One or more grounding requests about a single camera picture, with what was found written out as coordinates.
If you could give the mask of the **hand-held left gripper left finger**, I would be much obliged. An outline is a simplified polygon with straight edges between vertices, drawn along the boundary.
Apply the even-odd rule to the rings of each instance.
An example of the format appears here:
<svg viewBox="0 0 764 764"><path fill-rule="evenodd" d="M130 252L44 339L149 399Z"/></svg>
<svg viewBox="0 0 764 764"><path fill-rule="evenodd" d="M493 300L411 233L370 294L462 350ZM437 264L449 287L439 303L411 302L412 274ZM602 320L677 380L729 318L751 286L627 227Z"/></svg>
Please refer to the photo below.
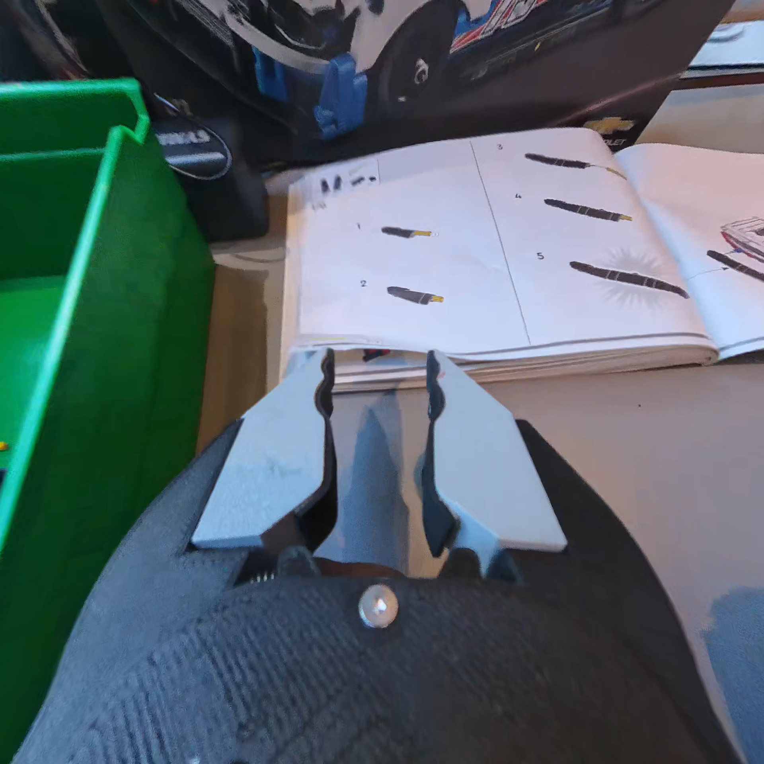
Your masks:
<svg viewBox="0 0 764 764"><path fill-rule="evenodd" d="M316 552L339 515L331 427L335 352L310 353L238 420L191 544L243 552L233 582L278 576L285 552Z"/></svg>

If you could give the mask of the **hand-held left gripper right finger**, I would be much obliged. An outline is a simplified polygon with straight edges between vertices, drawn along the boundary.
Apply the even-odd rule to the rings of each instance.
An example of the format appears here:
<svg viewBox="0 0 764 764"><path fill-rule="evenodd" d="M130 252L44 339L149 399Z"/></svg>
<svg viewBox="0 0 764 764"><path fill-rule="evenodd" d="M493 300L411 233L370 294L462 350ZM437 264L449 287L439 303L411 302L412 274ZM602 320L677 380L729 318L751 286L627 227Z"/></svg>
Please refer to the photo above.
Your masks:
<svg viewBox="0 0 764 764"><path fill-rule="evenodd" d="M432 557L466 549L486 577L506 550L567 549L511 411L441 351L427 353L426 389L421 488Z"/></svg>

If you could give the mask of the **green plastic bin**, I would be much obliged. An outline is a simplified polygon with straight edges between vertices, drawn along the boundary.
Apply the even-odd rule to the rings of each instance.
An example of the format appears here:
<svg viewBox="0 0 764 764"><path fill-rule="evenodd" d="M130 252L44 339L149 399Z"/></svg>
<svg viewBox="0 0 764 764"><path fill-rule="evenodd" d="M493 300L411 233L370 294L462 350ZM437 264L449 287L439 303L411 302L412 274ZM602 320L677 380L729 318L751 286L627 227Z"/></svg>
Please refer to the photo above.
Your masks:
<svg viewBox="0 0 764 764"><path fill-rule="evenodd" d="M196 448L215 266L134 80L1 91L1 751Z"/></svg>

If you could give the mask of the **open building instruction booklet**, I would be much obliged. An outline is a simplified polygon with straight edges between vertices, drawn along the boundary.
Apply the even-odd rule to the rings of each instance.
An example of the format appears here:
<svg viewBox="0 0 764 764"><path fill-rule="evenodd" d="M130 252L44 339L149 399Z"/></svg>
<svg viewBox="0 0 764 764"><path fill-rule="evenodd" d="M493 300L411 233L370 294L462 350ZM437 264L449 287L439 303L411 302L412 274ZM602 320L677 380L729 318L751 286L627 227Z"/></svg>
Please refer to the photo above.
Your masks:
<svg viewBox="0 0 764 764"><path fill-rule="evenodd" d="M288 193L281 377L336 390L712 365L762 350L762 154L590 129L445 140Z"/></svg>

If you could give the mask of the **black pouch with tag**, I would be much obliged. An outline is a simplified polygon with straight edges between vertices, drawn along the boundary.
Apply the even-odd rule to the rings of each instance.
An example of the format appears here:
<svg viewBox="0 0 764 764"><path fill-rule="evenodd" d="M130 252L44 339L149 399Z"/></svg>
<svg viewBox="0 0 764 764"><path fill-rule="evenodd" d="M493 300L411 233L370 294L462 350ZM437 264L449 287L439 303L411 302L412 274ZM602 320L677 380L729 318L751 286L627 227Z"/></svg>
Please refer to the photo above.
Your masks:
<svg viewBox="0 0 764 764"><path fill-rule="evenodd" d="M206 241L238 242L267 234L266 186L245 158L239 123L228 116L199 117L156 92L148 104L161 153Z"/></svg>

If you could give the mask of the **race car set box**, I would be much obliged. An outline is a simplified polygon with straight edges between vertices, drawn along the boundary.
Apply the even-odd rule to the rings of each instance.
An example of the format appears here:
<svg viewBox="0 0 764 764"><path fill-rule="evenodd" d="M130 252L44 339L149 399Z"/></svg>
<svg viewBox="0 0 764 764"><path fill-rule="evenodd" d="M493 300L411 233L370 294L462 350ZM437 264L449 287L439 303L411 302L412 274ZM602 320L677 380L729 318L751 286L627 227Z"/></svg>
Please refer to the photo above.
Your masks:
<svg viewBox="0 0 764 764"><path fill-rule="evenodd" d="M732 2L95 5L148 94L300 166L609 119L628 146Z"/></svg>

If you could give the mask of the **silver flat stand base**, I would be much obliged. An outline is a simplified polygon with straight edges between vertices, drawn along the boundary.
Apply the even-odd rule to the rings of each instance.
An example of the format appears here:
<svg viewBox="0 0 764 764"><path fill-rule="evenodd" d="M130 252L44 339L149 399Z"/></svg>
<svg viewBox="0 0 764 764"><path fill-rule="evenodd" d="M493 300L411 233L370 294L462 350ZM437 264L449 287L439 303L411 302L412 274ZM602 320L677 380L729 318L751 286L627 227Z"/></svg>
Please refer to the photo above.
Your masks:
<svg viewBox="0 0 764 764"><path fill-rule="evenodd" d="M695 55L684 78L759 72L763 69L763 20L720 24Z"/></svg>

